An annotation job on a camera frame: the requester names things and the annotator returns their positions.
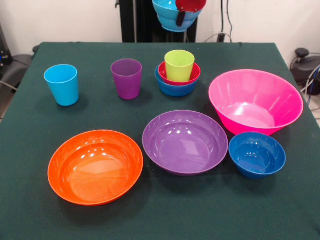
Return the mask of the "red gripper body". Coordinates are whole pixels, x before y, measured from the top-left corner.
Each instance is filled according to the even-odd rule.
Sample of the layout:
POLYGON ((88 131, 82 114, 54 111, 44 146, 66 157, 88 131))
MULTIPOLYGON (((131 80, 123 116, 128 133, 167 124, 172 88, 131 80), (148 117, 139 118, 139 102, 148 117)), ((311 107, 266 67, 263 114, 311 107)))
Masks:
POLYGON ((201 11, 207 1, 206 0, 176 0, 175 4, 180 12, 197 13, 201 11))

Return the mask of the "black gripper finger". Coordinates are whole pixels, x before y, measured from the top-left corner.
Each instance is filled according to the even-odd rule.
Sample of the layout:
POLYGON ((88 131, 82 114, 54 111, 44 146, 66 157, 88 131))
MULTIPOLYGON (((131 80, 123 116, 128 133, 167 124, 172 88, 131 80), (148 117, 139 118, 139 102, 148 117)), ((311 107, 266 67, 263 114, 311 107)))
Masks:
POLYGON ((179 11, 177 19, 176 19, 176 26, 177 27, 181 27, 183 25, 184 20, 185 20, 185 16, 186 16, 185 11, 179 11))

